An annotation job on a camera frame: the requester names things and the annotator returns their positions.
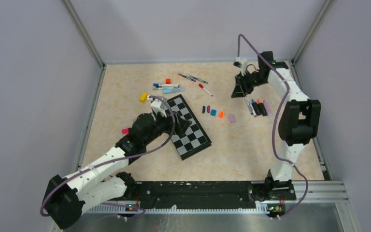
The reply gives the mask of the black highlighter blue tip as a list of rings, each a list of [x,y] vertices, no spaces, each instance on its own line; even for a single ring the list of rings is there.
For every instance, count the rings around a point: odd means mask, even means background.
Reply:
[[[257,115],[257,116],[261,116],[262,115],[262,113],[261,113],[261,111],[260,111],[260,109],[259,109],[259,107],[258,107],[258,104],[257,104],[257,102],[255,101],[255,100],[253,100],[253,99],[251,99],[251,105],[252,105],[252,107],[253,107],[253,110],[254,110],[254,112],[255,112],[255,114]]]

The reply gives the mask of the black highlighter orange cap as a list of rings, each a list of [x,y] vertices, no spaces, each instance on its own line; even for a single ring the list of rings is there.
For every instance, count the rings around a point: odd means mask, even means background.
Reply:
[[[266,111],[265,105],[264,105],[264,103],[260,99],[257,99],[257,105],[258,105],[258,108],[259,108],[261,114],[263,116],[267,116],[268,113]]]

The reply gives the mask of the pale purple highlighter cap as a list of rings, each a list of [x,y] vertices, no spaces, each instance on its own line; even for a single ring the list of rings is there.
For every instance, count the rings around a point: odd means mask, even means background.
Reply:
[[[228,119],[229,119],[229,121],[230,121],[231,123],[236,122],[235,116],[234,116],[233,114],[229,114],[229,115],[228,115]]]

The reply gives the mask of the blue highlighter cap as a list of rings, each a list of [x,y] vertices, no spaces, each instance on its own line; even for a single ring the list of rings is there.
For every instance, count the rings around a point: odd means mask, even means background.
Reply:
[[[215,109],[213,109],[213,110],[210,111],[210,115],[211,115],[211,116],[216,116],[216,112],[217,112],[217,111],[216,111]]]

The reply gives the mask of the pale purple highlighter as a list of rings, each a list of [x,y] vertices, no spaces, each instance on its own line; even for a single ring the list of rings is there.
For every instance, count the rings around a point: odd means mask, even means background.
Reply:
[[[269,105],[269,102],[264,100],[263,104],[264,104],[264,107],[265,107],[265,110],[267,112],[268,117],[273,117],[273,113],[272,113],[271,107]]]

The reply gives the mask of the white marker red cap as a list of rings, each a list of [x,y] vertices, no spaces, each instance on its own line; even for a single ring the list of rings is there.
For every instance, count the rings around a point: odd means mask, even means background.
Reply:
[[[199,87],[201,89],[203,89],[208,95],[210,95],[211,97],[213,96],[213,94],[203,85],[203,84],[199,84]]]

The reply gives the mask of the white marker magenta end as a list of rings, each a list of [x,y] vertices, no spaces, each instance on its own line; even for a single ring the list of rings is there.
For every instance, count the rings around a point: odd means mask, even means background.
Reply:
[[[254,108],[253,108],[252,103],[250,102],[250,100],[247,100],[247,103],[248,103],[248,106],[249,106],[249,108],[250,108],[250,110],[251,110],[252,115],[253,115],[254,117],[257,117],[257,114],[256,114],[256,112],[254,111]]]

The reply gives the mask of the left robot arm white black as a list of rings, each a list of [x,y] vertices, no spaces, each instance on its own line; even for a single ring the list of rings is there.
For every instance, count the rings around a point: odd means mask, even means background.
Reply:
[[[161,113],[140,114],[121,138],[99,159],[65,177],[49,180],[40,213],[51,217],[60,229],[69,228],[90,208],[113,198],[134,197],[134,179],[128,173],[112,173],[148,154],[148,144],[166,133],[182,136],[192,124],[177,113],[164,117]]]

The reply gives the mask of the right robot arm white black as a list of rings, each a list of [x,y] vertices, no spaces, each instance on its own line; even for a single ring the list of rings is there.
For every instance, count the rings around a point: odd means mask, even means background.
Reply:
[[[233,65],[240,69],[235,76],[232,98],[246,97],[255,87],[270,84],[281,98],[275,118],[273,133],[283,141],[277,162],[269,170],[261,191],[270,199],[277,199],[292,183],[292,172],[305,146],[317,135],[321,103],[304,94],[284,62],[276,62],[271,51],[258,56],[259,69],[248,71],[248,61],[236,57]]]

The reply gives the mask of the thin dark pen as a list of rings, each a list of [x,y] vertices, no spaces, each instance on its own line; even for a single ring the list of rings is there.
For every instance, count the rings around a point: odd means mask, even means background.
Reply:
[[[181,77],[183,77],[183,78],[185,78],[185,79],[187,79],[187,80],[190,80],[192,82],[196,82],[196,80],[193,79],[193,78],[191,78],[190,76],[186,76],[186,75],[181,74],[181,73],[178,73],[178,75],[181,76]]]

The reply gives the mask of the black white chessboard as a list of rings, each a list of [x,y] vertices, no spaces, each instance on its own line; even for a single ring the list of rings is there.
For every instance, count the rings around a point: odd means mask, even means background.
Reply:
[[[212,145],[208,134],[181,94],[168,99],[167,103],[180,118],[191,122],[183,136],[173,135],[171,137],[181,160],[185,160]]]

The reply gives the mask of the light blue eraser bar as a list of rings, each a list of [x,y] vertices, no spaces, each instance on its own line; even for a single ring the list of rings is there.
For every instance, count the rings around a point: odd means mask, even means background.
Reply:
[[[177,93],[177,92],[182,92],[184,91],[184,87],[176,87],[176,88],[166,88],[162,90],[163,94],[171,94],[171,93]]]

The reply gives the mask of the yellow block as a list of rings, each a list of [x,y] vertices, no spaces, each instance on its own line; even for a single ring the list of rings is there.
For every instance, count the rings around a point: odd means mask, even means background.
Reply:
[[[141,96],[139,97],[139,101],[142,102],[142,103],[145,103],[147,101],[147,99],[148,99],[148,95],[147,95],[146,92],[143,92],[141,94]]]

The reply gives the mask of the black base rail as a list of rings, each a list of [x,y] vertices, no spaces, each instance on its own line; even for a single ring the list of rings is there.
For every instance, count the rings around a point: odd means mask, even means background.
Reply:
[[[294,201],[293,185],[253,181],[143,181],[128,188],[119,203],[133,201],[144,209],[254,209],[257,202]]]

